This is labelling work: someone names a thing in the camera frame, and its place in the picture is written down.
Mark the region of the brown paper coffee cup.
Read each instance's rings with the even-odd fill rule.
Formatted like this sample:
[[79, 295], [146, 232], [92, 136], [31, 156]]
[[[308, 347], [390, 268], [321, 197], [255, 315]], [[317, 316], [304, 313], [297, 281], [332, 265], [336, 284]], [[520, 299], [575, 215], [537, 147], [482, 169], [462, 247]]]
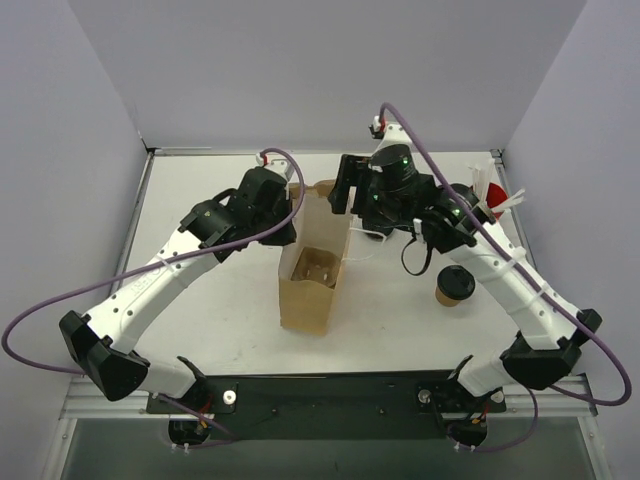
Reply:
[[460, 299], [449, 297], [439, 287], [435, 289], [435, 298], [442, 306], [448, 308], [455, 307], [456, 305], [461, 303]]

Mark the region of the black coffee cup lid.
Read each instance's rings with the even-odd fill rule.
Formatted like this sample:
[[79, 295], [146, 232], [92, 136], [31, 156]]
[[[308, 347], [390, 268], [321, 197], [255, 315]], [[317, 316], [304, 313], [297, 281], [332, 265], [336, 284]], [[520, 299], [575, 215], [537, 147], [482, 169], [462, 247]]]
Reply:
[[464, 301], [475, 292], [474, 276], [460, 265], [450, 265], [437, 276], [438, 291], [450, 300]]

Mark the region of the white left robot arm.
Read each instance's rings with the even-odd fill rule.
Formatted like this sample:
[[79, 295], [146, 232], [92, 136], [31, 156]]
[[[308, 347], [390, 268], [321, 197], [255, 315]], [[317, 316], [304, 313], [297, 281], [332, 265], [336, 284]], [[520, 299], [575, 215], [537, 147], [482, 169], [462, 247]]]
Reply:
[[70, 356], [103, 395], [118, 401], [136, 390], [159, 392], [183, 411], [204, 402], [203, 374], [186, 358], [150, 361], [136, 345], [151, 323], [195, 280], [250, 242], [286, 246], [296, 239], [291, 224], [274, 227], [293, 210], [285, 160], [248, 170], [236, 188], [194, 205], [147, 271], [109, 299], [59, 322]]

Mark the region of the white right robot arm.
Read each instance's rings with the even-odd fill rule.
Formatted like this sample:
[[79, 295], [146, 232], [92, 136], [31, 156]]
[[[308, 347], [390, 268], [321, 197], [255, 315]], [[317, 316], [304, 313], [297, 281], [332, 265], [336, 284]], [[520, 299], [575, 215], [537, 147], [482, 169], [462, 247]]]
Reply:
[[[370, 157], [342, 155], [328, 201], [335, 214], [350, 212], [375, 229], [398, 229], [423, 241], [429, 252], [448, 256], [468, 271], [518, 327], [502, 353], [462, 362], [455, 375], [475, 397], [506, 384], [544, 390], [569, 375], [588, 338], [577, 323], [596, 331], [602, 319], [592, 309], [578, 310], [532, 268], [526, 251], [514, 246], [474, 190], [461, 183], [443, 187], [419, 172], [411, 150], [395, 144]], [[576, 323], [562, 314], [566, 309]]]

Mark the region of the brown paper bag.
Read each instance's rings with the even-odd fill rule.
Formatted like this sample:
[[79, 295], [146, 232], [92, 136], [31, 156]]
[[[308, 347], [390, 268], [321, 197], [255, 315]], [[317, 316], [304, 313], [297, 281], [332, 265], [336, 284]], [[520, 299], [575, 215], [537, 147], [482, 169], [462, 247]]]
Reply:
[[293, 205], [299, 208], [293, 219], [294, 243], [282, 249], [278, 267], [280, 326], [299, 333], [324, 336], [343, 284], [353, 232], [371, 235], [379, 244], [385, 233], [354, 225], [350, 213], [334, 214], [328, 197], [335, 181], [322, 180], [311, 186], [290, 187]]

